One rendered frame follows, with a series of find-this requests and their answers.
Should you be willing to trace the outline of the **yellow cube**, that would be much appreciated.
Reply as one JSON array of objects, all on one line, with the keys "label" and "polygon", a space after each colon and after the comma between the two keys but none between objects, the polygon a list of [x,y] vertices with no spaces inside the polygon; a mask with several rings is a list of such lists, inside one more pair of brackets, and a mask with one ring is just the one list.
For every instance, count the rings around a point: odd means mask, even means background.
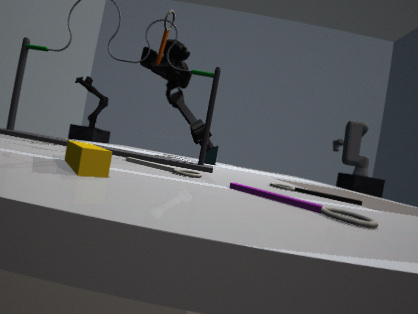
[{"label": "yellow cube", "polygon": [[68,140],[65,161],[77,176],[108,178],[111,157],[102,147]]}]

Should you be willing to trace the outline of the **purple handle with grey loop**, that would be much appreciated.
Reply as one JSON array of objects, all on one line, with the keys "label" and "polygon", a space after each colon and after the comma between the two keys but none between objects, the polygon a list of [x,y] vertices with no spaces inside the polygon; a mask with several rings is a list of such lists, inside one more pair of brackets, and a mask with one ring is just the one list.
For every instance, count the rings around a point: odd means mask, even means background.
[{"label": "purple handle with grey loop", "polygon": [[[338,209],[338,208],[332,208],[332,207],[323,207],[323,205],[320,204],[316,204],[316,203],[312,203],[310,201],[306,201],[306,200],[302,200],[302,199],[294,199],[294,198],[290,198],[287,196],[283,196],[283,195],[279,195],[276,193],[272,193],[269,191],[265,191],[265,190],[261,190],[261,189],[257,189],[257,188],[253,188],[253,187],[249,187],[246,185],[242,185],[242,184],[238,184],[238,183],[230,183],[230,187],[231,189],[235,189],[238,191],[242,191],[245,193],[249,193],[252,195],[256,195],[259,197],[263,197],[266,199],[270,199],[279,203],[283,203],[283,204],[290,204],[293,206],[297,206],[300,208],[304,208],[313,212],[317,212],[317,213],[323,213],[325,214],[327,217],[330,217],[332,219],[337,219],[337,220],[341,220],[342,222],[346,222],[349,224],[353,224],[356,226],[360,226],[360,227],[377,227],[378,223],[377,221],[375,221],[374,219],[371,219],[365,215],[361,215],[358,214],[356,212],[353,211],[345,211],[342,209]],[[337,213],[337,214],[336,214]],[[339,215],[341,214],[341,215]],[[348,216],[344,216],[344,215],[348,215]],[[356,219],[355,219],[356,218]],[[358,220],[359,219],[359,220]]]}]

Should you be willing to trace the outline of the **orange handle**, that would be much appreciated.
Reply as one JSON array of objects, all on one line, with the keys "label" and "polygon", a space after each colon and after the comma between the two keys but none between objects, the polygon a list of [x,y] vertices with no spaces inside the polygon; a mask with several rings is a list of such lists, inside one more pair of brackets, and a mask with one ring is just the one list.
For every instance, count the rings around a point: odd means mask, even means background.
[{"label": "orange handle", "polygon": [[172,22],[174,23],[174,21],[175,21],[175,13],[174,13],[174,11],[173,10],[170,10],[170,11],[168,11],[168,13],[167,13],[167,15],[166,15],[166,17],[165,17],[165,20],[164,20],[164,28],[165,28],[165,31],[164,31],[164,35],[163,35],[163,37],[162,37],[162,41],[161,41],[161,45],[160,45],[160,49],[159,49],[159,53],[158,53],[158,57],[157,57],[157,60],[156,60],[156,64],[160,64],[161,63],[161,59],[162,59],[162,56],[163,56],[163,52],[164,52],[164,49],[165,49],[165,45],[166,45],[166,41],[167,41],[167,37],[168,37],[168,35],[169,35],[169,31],[172,29],[172,27],[173,27],[173,25],[171,24],[171,26],[167,29],[167,27],[166,27],[166,22],[167,22],[167,19],[168,19],[168,16],[169,16],[169,14],[170,13],[172,13],[173,14],[173,20],[172,20]]}]

